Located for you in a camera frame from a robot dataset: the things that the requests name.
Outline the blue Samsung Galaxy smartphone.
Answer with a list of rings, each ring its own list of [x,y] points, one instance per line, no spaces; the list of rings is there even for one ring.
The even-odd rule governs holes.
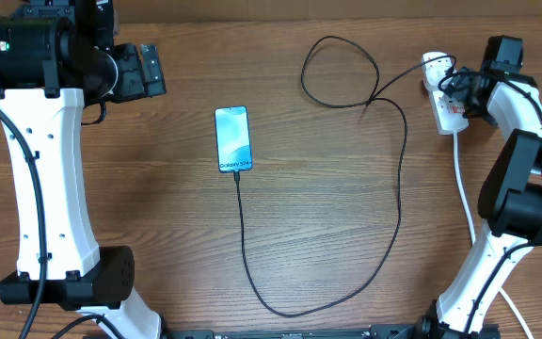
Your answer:
[[[217,160],[220,172],[253,168],[247,108],[243,105],[215,111]]]

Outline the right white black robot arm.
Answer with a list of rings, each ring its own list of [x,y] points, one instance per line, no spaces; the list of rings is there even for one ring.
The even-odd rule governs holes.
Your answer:
[[[504,35],[488,39],[477,71],[456,68],[442,52],[422,56],[438,132],[456,135],[479,116],[501,130],[505,144],[479,193],[482,226],[464,264],[401,338],[497,337],[486,312],[516,265],[542,247],[542,104],[522,65],[522,40]]]

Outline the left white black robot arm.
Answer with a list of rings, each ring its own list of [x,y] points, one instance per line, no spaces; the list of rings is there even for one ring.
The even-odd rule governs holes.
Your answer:
[[[6,305],[76,312],[111,338],[166,338],[138,295],[126,246],[93,233],[84,184],[84,110],[166,91],[153,45],[116,44],[109,1],[30,0],[0,18],[0,122],[8,142],[20,242],[0,281]]]

